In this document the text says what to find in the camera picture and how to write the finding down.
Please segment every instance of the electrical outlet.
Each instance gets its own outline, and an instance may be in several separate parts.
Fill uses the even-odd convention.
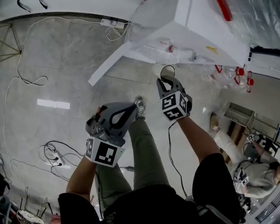
[[[60,157],[59,153],[53,152],[53,156],[54,156],[55,158],[58,158],[58,160],[56,160],[56,161],[52,164],[53,166],[56,166],[56,168],[67,168],[67,169],[70,169],[70,168],[71,168],[70,165],[66,165],[66,164],[64,163],[64,161],[63,161],[62,158]]]
[[[101,25],[106,26],[106,27],[118,28],[118,29],[125,28],[125,24],[123,22],[113,21],[113,20],[109,20],[109,19],[102,19]]]

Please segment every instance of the gray shoe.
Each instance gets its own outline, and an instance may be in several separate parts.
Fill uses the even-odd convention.
[[[210,115],[210,129],[214,131],[219,129],[219,121],[215,113],[211,113]]]
[[[137,96],[134,102],[137,105],[137,114],[136,114],[136,120],[137,119],[145,119],[145,102],[142,96]]]

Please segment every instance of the gray shirt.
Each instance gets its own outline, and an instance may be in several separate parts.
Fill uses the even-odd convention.
[[[265,151],[260,161],[262,162],[261,164],[252,164],[249,161],[245,161],[240,165],[249,178],[249,182],[246,185],[246,197],[263,198],[271,194],[277,187],[274,182],[275,170],[270,169],[270,163],[277,162],[277,160]],[[243,194],[240,183],[235,182],[235,188],[238,193]]]

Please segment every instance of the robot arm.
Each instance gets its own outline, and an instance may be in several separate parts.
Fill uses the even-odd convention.
[[[178,120],[190,115],[192,98],[187,95],[182,84],[174,77],[162,76],[157,79],[157,87],[162,99],[162,112],[168,120]]]
[[[124,136],[137,113],[134,103],[118,102],[103,105],[100,112],[86,122],[89,134],[85,157],[91,162],[114,167],[125,149]]]

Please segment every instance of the fiducial marker cube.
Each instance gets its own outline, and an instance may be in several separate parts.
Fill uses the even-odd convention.
[[[170,121],[186,117],[187,102],[187,98],[177,91],[162,99],[162,112]]]
[[[91,162],[113,168],[124,151],[125,149],[122,147],[90,137],[87,140],[85,157]]]

